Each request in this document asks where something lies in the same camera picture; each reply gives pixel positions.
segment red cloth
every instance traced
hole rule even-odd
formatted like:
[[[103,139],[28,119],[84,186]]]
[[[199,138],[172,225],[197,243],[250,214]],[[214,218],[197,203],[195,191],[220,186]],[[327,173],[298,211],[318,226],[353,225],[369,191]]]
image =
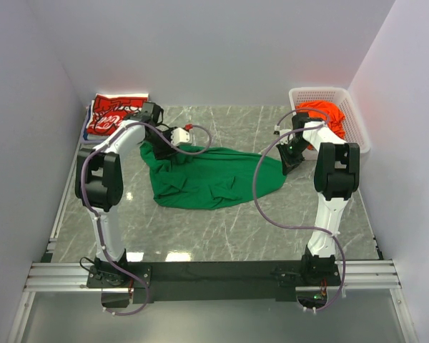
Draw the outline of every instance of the red cloth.
[[[87,133],[109,136],[116,131],[126,115],[141,109],[147,96],[95,96]]]
[[[330,120],[327,123],[329,126],[329,129],[331,129],[337,136],[339,136],[341,139],[345,139],[345,130],[343,129],[343,121],[345,120],[345,115],[342,111],[339,110],[337,106],[335,106],[334,103],[323,101],[323,100],[316,100],[316,101],[308,101],[303,102],[296,106],[296,109],[301,109],[303,107],[310,107],[312,109],[319,109],[330,116]],[[308,115],[313,118],[323,118],[326,119],[324,115],[322,115],[319,112],[316,111],[309,111]]]

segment marble tabletop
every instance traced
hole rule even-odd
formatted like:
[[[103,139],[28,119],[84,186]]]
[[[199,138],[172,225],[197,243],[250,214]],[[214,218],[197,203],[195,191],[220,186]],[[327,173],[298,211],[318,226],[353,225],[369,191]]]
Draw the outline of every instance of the marble tabletop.
[[[213,146],[261,153],[276,136],[277,120],[288,106],[165,106],[164,122],[207,127]],[[203,131],[196,134],[204,145]],[[279,159],[277,149],[270,156]],[[287,176],[283,187],[260,199],[277,222],[313,225],[317,194],[313,186],[315,161],[304,161]],[[311,236],[267,223],[253,202],[217,210],[166,208],[153,200],[147,165],[139,148],[122,160],[124,196],[119,204],[119,229],[129,258],[144,261],[229,261],[300,259]],[[93,258],[94,230],[81,201],[74,195],[74,175],[62,213],[53,262]],[[353,194],[340,223],[339,240],[347,259],[377,259],[375,240],[359,192]]]

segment orange fabric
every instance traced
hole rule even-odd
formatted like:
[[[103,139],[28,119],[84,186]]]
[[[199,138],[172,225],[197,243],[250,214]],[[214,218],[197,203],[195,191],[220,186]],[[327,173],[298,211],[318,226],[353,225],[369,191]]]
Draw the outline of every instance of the orange fabric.
[[[329,129],[331,129],[337,136],[339,136],[341,139],[345,139],[345,130],[343,129],[342,122],[345,120],[345,115],[342,111],[338,109],[335,104],[328,101],[323,100],[317,100],[317,101],[308,101],[303,102],[300,105],[296,106],[296,109],[301,109],[303,107],[311,107],[313,109],[319,109],[330,116],[330,120],[327,123],[329,126]],[[308,114],[313,118],[323,118],[325,117],[316,111],[309,111]]]

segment white basket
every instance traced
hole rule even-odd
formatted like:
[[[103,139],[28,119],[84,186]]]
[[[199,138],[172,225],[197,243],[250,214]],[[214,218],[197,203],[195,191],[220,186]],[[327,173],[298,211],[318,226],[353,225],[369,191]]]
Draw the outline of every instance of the white basket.
[[[292,109],[307,101],[325,100],[334,103],[345,114],[345,120],[342,122],[345,130],[345,141],[358,143],[361,157],[370,150],[363,121],[355,110],[351,96],[346,89],[336,87],[293,88],[289,91],[289,99]],[[316,159],[317,152],[306,149],[303,156],[306,159]]]

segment green cloth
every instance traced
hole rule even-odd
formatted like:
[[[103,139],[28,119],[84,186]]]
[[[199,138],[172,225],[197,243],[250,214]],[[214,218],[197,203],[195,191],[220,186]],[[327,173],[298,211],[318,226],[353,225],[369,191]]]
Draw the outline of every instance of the green cloth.
[[[200,151],[200,146],[181,146]],[[154,200],[161,206],[180,209],[219,209],[252,200],[252,177],[260,155],[228,148],[210,148],[189,156],[175,154],[156,160],[151,144],[140,146],[149,166]],[[266,157],[257,178],[257,195],[262,197],[285,182],[281,162]]]

